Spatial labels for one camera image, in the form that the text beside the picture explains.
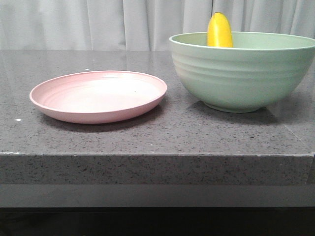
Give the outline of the white curtain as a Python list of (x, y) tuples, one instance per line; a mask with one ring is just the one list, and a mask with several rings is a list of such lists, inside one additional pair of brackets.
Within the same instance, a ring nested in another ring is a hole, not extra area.
[(3, 50), (166, 51), (206, 31), (215, 12), (233, 31), (315, 35), (312, 0), (3, 0)]

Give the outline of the pink plate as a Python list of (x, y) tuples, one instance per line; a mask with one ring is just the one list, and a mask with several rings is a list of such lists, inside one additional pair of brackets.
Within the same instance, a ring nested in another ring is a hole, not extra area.
[(163, 99), (166, 83), (131, 71), (90, 71), (35, 86), (31, 102), (45, 115), (71, 123), (101, 124), (140, 116)]

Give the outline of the green bowl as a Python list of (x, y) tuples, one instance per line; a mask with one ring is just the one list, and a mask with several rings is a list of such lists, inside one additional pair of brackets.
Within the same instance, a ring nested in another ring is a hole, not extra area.
[(206, 33), (170, 37), (175, 70), (183, 86), (216, 110), (247, 113), (295, 90), (315, 56), (312, 38), (234, 32), (233, 47), (210, 47)]

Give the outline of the yellow banana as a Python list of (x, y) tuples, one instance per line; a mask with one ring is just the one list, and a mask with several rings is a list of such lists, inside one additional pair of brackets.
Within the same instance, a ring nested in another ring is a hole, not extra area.
[(211, 47), (233, 47), (231, 26), (223, 13), (216, 12), (211, 17), (208, 24), (206, 44)]

